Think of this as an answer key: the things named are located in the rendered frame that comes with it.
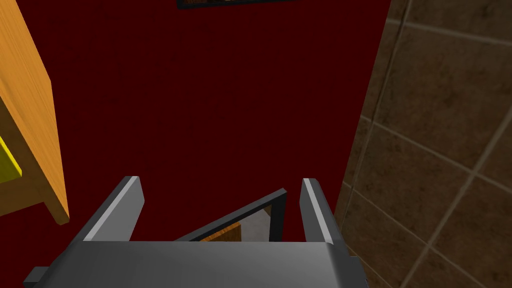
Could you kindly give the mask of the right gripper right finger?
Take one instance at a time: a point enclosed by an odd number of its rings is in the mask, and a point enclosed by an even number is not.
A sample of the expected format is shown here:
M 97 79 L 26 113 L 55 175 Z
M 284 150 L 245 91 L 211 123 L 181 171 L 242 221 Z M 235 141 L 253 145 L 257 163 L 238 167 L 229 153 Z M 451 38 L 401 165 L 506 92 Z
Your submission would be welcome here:
M 341 243 L 341 234 L 319 182 L 303 178 L 299 198 L 306 242 Z

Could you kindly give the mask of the orange wooden cabinet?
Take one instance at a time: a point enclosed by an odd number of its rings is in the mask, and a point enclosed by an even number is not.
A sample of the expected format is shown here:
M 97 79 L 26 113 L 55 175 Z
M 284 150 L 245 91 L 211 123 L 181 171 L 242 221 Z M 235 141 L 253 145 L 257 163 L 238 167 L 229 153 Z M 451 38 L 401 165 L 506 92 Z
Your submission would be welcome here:
M 0 0 L 0 217 L 39 203 L 69 222 L 51 80 L 16 0 Z

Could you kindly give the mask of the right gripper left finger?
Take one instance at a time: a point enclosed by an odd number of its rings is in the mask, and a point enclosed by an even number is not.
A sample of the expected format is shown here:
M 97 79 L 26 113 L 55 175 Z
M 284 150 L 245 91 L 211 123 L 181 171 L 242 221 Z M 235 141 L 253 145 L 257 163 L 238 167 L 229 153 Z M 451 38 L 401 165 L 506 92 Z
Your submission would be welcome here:
M 129 241 L 145 203 L 138 176 L 126 177 L 84 227 L 83 241 Z

